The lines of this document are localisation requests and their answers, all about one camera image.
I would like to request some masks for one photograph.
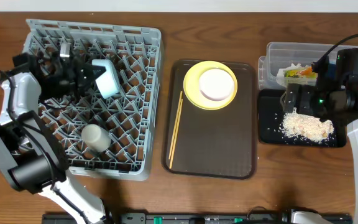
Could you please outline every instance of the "yellow plate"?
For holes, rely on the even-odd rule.
[[[230,74],[234,82],[234,90],[232,95],[221,101],[213,101],[203,96],[203,94],[200,92],[200,86],[198,83],[200,76],[204,72],[214,68],[224,70],[225,72]],[[195,106],[205,110],[218,110],[227,106],[236,96],[237,79],[233,71],[229,67],[225,66],[224,64],[214,61],[205,61],[195,64],[187,71],[185,75],[185,79],[183,81],[183,89],[185,91],[187,98]]]

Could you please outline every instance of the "plastic bin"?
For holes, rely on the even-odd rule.
[[[23,52],[45,55],[62,42],[93,58],[110,58],[122,79],[118,94],[103,99],[96,86],[70,103],[70,96],[46,103],[64,110],[47,110],[39,116],[59,139],[76,175],[145,180],[152,163],[155,114],[160,88],[163,45],[154,28],[28,19],[31,28]],[[112,144],[102,153],[91,151],[81,139],[87,124],[109,131]]]
[[[291,63],[300,63],[302,66],[311,65],[323,56],[333,45],[271,42],[267,45],[266,56],[259,58],[258,77],[259,89],[264,88],[284,90],[285,86],[277,83],[277,72],[280,68],[287,68]],[[358,46],[340,45],[328,56],[330,63],[336,63],[338,50],[358,48]],[[315,78],[283,78],[284,83],[299,83],[316,85]]]

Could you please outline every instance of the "black tray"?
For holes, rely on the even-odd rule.
[[[300,140],[299,138],[288,138],[279,132],[278,129],[285,114],[280,104],[280,97],[284,92],[284,90],[261,90],[259,92],[258,120],[260,141],[270,144],[289,144],[296,146],[343,147],[346,145],[345,127],[339,127],[335,123],[333,123],[334,132],[329,135],[328,140],[322,141],[321,143],[310,140]]]
[[[256,168],[257,117],[254,69],[242,63],[224,63],[236,75],[238,91],[226,107],[208,111],[193,105],[183,92],[183,106],[175,156],[168,158],[180,91],[186,72],[198,60],[180,60],[172,68],[170,113],[162,164],[175,174],[248,179]]]

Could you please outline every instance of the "green connector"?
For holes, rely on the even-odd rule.
[[[234,218],[234,223],[242,222],[242,218]]]
[[[154,217],[154,224],[162,224],[162,217]]]

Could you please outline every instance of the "wood grain surface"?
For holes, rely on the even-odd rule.
[[[165,58],[158,99],[157,130],[150,178],[144,182],[78,177],[115,212],[246,213],[256,205],[278,210],[297,205],[319,212],[354,213],[350,144],[341,149],[258,144],[256,175],[247,181],[174,175],[163,169],[170,69],[181,58],[249,63],[271,41],[333,44],[358,33],[358,14],[180,14],[180,13],[0,13],[0,69],[12,68],[29,28],[25,19],[156,27]],[[358,45],[358,39],[348,42]],[[2,90],[0,89],[0,109]],[[49,199],[16,192],[0,174],[0,223],[40,223],[62,212]]]

